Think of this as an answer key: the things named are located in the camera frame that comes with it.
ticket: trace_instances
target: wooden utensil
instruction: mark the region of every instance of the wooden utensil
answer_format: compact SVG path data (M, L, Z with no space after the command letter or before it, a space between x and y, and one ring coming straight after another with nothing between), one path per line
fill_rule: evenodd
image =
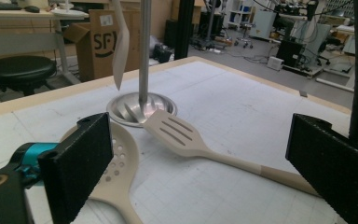
M62 139L75 129L68 131ZM89 197L114 206L128 224L142 224L142 220L131 205L129 196L131 182L138 169L138 147L131 134L120 125L111 122L110 130L114 157Z
M120 90L124 69L126 68L127 56L129 54L130 32L127 28L126 21L124 20L124 15L123 11L121 10L121 4L119 0L113 0L112 2L115 8L115 15L120 30L117 35L115 55L113 56L112 61L113 79L115 80L117 89Z
M178 155L204 157L218 161L252 174L263 176L288 187L319 196L301 175L213 152L205 145L200 133L193 126L166 111L157 110L144 123L144 128Z

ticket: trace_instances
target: cabinet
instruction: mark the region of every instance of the cabinet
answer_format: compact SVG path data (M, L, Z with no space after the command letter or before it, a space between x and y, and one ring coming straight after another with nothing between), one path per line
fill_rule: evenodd
M253 0L233 0L227 24L240 27L242 21L252 22L254 11Z
M276 13L272 11L257 10L253 23L255 28L250 31L250 36L269 39L272 24L275 21Z

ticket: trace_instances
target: black stool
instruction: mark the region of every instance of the black stool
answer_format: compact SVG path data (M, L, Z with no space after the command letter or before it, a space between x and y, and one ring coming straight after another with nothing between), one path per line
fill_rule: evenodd
M56 64L41 56L14 56L0 59L0 90L22 91L25 96L45 85L54 90L46 79L56 72Z

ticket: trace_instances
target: desk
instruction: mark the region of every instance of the desk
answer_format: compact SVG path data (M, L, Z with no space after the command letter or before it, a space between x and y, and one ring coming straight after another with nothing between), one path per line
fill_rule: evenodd
M337 31L341 34L350 36L350 38L347 41L347 44L345 45L344 51L350 51L351 53L355 53L354 52L354 38L353 38L354 37L354 27L340 25L337 27ZM328 68L324 69L325 72L328 72L328 73L331 73L334 75L338 75L338 76L342 76L342 77L347 77L348 81L345 85L337 84L335 82L331 82L331 81L328 81L328 80L322 79L322 78L316 78L316 81L322 82L326 85L340 88L344 91L354 92L355 66L352 66L350 69L351 70L348 74L342 73L342 72L340 72L340 70L342 70L342 69L335 69L334 67L333 68L328 67Z
M88 17L86 13L83 16L67 17L54 15L45 10L41 10L40 13L31 13L24 10L0 11L0 20L52 20L55 26L55 33L0 35L0 54L58 49L62 62L62 74L72 84L80 83L79 80L68 71L60 20L83 20L86 17Z
M58 142L76 122L138 91L138 71L0 104L0 167L25 142ZM150 67L149 90L170 97L214 151L290 172L284 158L292 114L308 114L346 133L350 111L262 78L197 57ZM143 223L334 223L320 198L205 159L171 153L143 129L125 127L140 150L130 195ZM35 223L50 223L44 190L27 190ZM106 204L89 201L75 223L124 223Z

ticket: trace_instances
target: slotted spoon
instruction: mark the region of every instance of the slotted spoon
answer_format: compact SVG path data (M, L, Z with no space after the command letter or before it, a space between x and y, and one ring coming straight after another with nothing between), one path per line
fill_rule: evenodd
M205 145L200 133L193 126L163 110L157 110L144 123L144 128L167 148L180 156L204 157L218 161L255 175L263 176L288 187L319 196L301 175L213 152Z
M68 131L62 139L73 133ZM130 201L130 186L138 169L138 147L131 134L123 127L110 123L114 157L107 166L94 191L89 196L93 200L114 206L128 224L142 224Z

